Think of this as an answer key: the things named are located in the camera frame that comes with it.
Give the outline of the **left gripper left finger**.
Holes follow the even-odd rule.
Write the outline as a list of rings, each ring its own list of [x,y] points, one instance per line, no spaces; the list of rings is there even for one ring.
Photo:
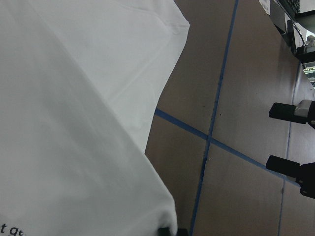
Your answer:
[[[171,232],[169,228],[159,228],[158,236],[171,236]]]

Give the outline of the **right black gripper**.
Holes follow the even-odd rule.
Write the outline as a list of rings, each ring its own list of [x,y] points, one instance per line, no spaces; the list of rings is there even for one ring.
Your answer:
[[[270,155],[266,169],[296,178],[300,185],[300,193],[303,196],[315,195],[315,101],[302,100],[297,107],[284,103],[274,103],[269,111],[269,117],[290,122],[299,122],[302,119],[303,124],[310,127],[305,128],[301,134],[302,147],[304,148],[305,163],[300,164],[284,158]]]

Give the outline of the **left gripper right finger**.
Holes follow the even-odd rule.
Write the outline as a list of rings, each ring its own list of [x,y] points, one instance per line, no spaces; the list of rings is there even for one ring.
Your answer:
[[[188,236],[188,230],[183,229],[183,228],[179,228],[177,231],[177,236]]]

